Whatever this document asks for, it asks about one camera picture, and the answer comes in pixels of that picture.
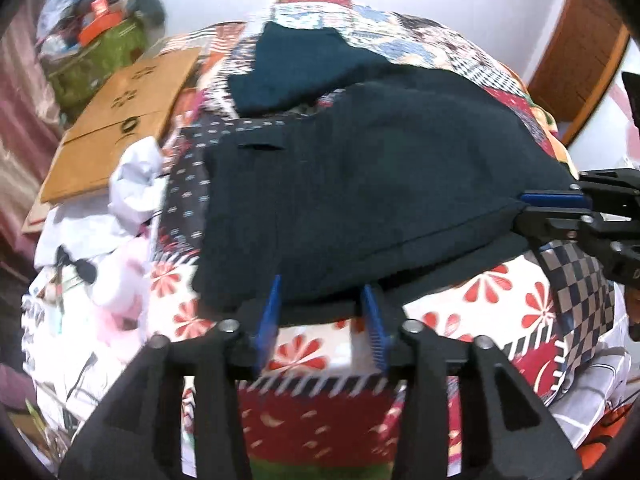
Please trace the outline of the pink satin curtain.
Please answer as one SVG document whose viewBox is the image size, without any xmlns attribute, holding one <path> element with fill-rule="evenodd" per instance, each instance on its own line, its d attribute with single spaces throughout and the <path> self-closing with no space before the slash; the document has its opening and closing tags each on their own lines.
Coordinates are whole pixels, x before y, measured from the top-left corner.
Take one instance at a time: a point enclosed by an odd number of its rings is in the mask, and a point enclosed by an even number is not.
<svg viewBox="0 0 640 480">
<path fill-rule="evenodd" d="M 46 177 L 62 131 L 60 109 L 36 53 L 44 0 L 24 0 L 1 36 L 1 253 L 30 261 L 22 226 Z"/>
</svg>

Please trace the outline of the green fabric storage bag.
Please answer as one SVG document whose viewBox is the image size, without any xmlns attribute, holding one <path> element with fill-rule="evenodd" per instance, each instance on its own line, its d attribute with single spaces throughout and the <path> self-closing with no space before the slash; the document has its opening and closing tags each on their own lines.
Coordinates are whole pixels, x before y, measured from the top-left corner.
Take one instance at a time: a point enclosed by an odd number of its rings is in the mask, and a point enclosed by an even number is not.
<svg viewBox="0 0 640 480">
<path fill-rule="evenodd" d="M 107 30 L 77 53 L 42 60 L 47 80 L 66 122 L 74 122 L 115 72 L 136 62 L 148 40 L 136 18 Z"/>
</svg>

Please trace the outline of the wooden lap desk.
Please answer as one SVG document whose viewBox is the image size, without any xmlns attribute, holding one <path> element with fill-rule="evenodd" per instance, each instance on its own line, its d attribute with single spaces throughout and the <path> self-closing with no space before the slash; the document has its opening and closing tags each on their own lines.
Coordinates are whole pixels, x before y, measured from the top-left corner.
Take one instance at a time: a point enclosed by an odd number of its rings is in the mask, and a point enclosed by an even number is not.
<svg viewBox="0 0 640 480">
<path fill-rule="evenodd" d="M 63 136 L 22 232 L 38 233 L 52 206 L 101 193 L 129 145 L 162 140 L 200 50 L 175 50 L 122 68 L 94 96 Z"/>
</svg>

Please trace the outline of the white crumpled cloth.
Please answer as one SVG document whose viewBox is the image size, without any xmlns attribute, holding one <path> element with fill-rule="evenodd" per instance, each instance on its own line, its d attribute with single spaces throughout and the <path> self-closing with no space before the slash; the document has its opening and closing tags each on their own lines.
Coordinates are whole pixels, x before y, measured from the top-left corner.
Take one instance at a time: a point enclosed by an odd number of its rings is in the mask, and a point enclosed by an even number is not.
<svg viewBox="0 0 640 480">
<path fill-rule="evenodd" d="M 164 195 L 163 154 L 152 136 L 137 140 L 120 156 L 108 181 L 108 210 L 129 234 L 152 218 Z"/>
</svg>

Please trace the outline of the black pants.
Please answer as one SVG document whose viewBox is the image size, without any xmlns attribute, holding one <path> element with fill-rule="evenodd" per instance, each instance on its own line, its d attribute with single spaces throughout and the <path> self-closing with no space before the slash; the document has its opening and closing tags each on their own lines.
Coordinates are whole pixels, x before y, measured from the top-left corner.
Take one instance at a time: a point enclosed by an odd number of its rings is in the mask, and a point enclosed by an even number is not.
<svg viewBox="0 0 640 480">
<path fill-rule="evenodd" d="M 448 70 L 399 66 L 329 108 L 224 136 L 209 178 L 198 268 L 202 315 L 264 298 L 296 322 L 345 314 L 365 284 L 416 295 L 521 255 L 528 191 L 573 176 L 521 118 Z"/>
</svg>

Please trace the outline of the wooden door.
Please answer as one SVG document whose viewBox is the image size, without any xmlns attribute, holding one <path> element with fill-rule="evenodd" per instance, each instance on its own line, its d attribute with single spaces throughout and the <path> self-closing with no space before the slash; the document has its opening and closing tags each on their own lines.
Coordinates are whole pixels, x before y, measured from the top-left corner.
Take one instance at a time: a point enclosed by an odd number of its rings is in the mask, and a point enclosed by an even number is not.
<svg viewBox="0 0 640 480">
<path fill-rule="evenodd" d="M 596 110 L 622 62 L 629 32 L 613 0 L 565 0 L 529 94 L 570 145 Z"/>
</svg>

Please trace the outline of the colourful patchwork bedspread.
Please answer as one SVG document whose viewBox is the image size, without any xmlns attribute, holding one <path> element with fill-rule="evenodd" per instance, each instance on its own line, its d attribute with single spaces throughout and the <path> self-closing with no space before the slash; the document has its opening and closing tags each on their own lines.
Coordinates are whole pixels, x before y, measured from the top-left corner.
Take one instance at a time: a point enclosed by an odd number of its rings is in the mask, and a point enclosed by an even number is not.
<svg viewBox="0 0 640 480">
<path fill-rule="evenodd" d="M 524 84 L 460 32 L 426 18 L 350 0 L 279 0 L 273 23 L 333 28 L 353 47 L 390 62 L 444 68 L 478 84 L 521 118 L 551 157 L 568 161 L 555 121 Z M 197 48 L 198 120 L 168 140 L 170 174 L 151 272 L 148 330 L 172 340 L 205 334 L 215 313 L 191 286 L 208 203 L 206 148 L 241 130 L 227 80 L 250 71 L 262 22 L 219 23 L 167 39 L 160 53 Z M 491 337 L 548 405 L 585 467 L 612 444 L 629 414 L 630 357 L 616 285 L 577 245 L 533 252 L 410 302 L 410 318 L 469 341 Z M 265 373 L 240 387 L 247 451 L 259 479 L 385 479 L 404 394 L 375 367 L 353 304 L 281 315 Z"/>
</svg>

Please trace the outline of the orange box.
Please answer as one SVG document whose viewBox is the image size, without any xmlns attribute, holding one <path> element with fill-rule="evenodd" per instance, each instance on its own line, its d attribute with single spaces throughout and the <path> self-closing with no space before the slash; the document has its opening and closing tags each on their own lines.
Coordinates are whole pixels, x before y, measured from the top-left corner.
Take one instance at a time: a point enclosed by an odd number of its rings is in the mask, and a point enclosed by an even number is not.
<svg viewBox="0 0 640 480">
<path fill-rule="evenodd" d="M 81 29 L 78 35 L 78 42 L 81 47 L 85 47 L 87 44 L 90 44 L 92 40 L 95 40 L 97 36 L 100 36 L 121 22 L 122 14 L 120 12 L 107 12 L 102 14 Z"/>
</svg>

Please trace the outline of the folded dark teal garment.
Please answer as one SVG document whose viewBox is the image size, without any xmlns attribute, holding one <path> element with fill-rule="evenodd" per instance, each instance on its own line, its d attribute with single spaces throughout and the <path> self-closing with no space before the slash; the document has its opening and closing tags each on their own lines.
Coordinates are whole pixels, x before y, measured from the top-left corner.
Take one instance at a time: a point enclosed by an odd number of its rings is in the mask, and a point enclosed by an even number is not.
<svg viewBox="0 0 640 480">
<path fill-rule="evenodd" d="M 350 46 L 334 28 L 298 29 L 269 22 L 259 37 L 253 69 L 228 78 L 243 117 L 283 112 L 326 93 L 387 73 L 384 56 Z"/>
</svg>

